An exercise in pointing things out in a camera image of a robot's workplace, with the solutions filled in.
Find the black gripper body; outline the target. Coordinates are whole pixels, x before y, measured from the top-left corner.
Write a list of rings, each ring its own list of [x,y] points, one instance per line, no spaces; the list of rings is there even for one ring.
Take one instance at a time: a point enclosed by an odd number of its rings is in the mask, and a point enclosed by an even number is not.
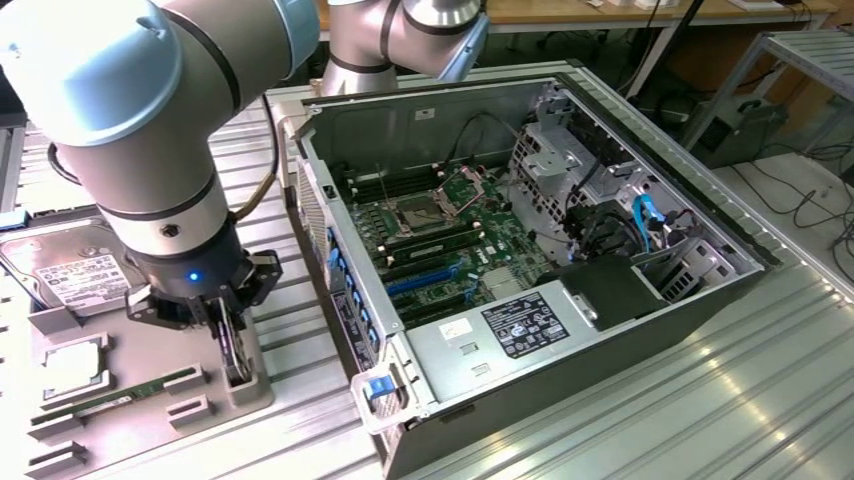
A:
[[[156,256],[129,250],[129,256],[155,293],[175,301],[213,297],[223,285],[239,286],[252,271],[231,219],[215,235],[187,252]]]

